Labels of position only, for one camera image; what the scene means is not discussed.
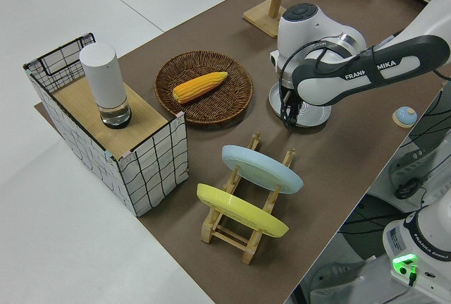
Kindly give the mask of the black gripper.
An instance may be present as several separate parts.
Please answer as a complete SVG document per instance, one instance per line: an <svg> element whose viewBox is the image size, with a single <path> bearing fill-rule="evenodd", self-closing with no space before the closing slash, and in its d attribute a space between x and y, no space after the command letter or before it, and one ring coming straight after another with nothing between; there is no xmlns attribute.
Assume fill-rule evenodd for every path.
<svg viewBox="0 0 451 304"><path fill-rule="evenodd" d="M291 129L292 125L297 124L299 113L302 109L302 103L294 89L289 89L285 86L280 88L281 102L281 121L286 129Z"/></svg>

